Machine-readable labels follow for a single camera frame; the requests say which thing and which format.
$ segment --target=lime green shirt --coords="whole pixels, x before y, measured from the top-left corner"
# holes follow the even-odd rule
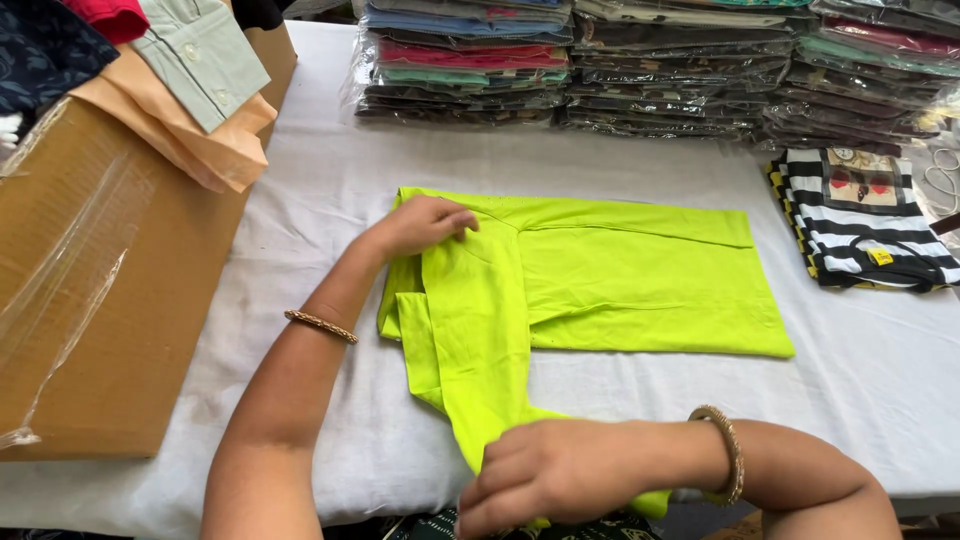
[[[402,187],[473,210],[479,233],[390,266],[377,315],[401,338],[410,391],[450,418],[469,466],[541,418],[530,348],[791,357],[744,212]],[[635,501],[666,510],[666,492]]]

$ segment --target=cardboard box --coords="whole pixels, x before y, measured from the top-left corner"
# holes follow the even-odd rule
[[[286,27],[247,36],[279,110]],[[0,170],[0,461],[156,455],[250,191],[200,187],[81,100],[28,138]]]

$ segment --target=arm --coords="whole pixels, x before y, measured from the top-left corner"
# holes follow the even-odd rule
[[[770,540],[895,540],[900,530],[883,488],[862,466],[806,433],[733,422],[744,457],[743,499],[764,510]],[[709,422],[548,420],[507,431],[461,495],[461,537],[543,516],[598,518],[638,493],[695,487],[722,492],[730,458]]]
[[[377,273],[476,217],[434,197],[407,201],[357,237],[300,309],[353,331]],[[347,342],[291,322],[264,356],[213,458],[201,538],[322,538],[310,483],[313,453]]]

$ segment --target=woman's left hand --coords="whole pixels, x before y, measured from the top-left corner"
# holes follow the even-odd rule
[[[370,227],[364,236],[390,260],[422,253],[450,236],[463,241],[467,229],[479,231],[480,225],[466,207],[441,197],[416,195]]]

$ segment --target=hand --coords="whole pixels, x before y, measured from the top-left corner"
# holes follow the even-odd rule
[[[415,195],[365,233],[387,260],[422,253],[453,236],[462,242],[467,229],[479,231],[477,216],[463,205],[441,197]]]
[[[487,445],[480,475],[460,496],[458,538],[476,538],[547,518],[580,523],[627,504],[655,485],[655,453],[669,424],[545,420]]]

